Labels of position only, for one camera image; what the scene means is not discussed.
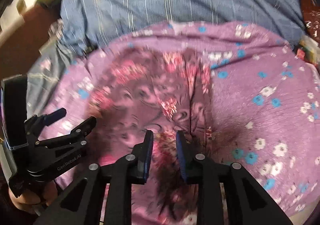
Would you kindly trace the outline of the person left hand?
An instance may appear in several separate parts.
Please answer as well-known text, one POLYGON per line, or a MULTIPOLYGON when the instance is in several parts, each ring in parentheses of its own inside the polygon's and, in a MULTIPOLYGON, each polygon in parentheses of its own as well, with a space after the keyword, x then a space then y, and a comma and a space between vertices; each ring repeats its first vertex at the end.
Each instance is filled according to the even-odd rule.
POLYGON ((44 203, 46 206, 51 205, 58 196, 56 183, 54 181, 49 182, 43 190, 42 199, 30 190, 26 190, 21 196, 15 197, 11 189, 8 189, 9 197, 13 205, 22 211, 26 211, 30 214, 35 214, 33 207, 35 205, 44 203))

